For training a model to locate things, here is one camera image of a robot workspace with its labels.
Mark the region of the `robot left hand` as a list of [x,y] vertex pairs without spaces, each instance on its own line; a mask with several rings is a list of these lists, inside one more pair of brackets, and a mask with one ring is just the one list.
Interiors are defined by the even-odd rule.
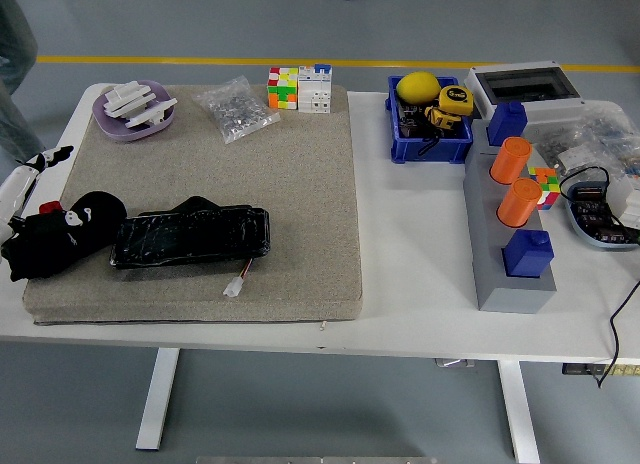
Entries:
[[1,184],[1,243],[14,234],[10,222],[23,210],[41,173],[70,158],[73,146],[56,147],[22,162]]

